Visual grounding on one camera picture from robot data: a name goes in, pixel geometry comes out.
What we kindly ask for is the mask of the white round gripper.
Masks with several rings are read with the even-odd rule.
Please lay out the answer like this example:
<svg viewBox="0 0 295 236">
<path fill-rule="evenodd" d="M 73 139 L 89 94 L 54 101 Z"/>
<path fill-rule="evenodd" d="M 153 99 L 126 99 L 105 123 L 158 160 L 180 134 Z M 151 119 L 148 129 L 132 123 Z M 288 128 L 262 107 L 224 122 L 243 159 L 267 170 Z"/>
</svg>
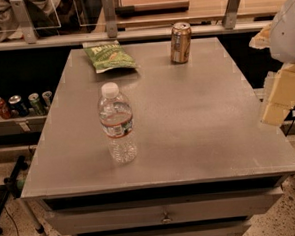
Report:
<svg viewBox="0 0 295 236">
<path fill-rule="evenodd" d="M 271 56 L 284 63 L 278 72 L 268 72 L 260 111 L 262 123 L 280 126 L 295 106 L 295 0 L 286 0 L 272 23 L 252 37 L 249 46 L 269 47 Z"/>
</svg>

